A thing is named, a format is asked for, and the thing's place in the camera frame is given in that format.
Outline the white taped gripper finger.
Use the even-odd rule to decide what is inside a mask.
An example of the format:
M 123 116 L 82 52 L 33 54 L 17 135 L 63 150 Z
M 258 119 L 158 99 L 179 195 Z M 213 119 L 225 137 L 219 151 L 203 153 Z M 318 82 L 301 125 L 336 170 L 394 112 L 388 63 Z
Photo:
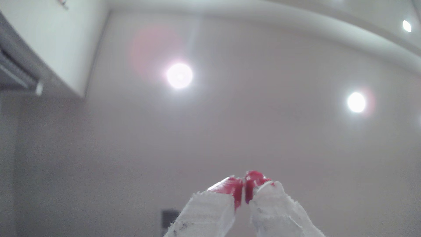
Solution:
M 281 182 L 258 171 L 245 175 L 245 201 L 257 237 L 325 237 Z
M 241 206 L 243 180 L 229 176 L 193 194 L 165 237 L 224 237 Z

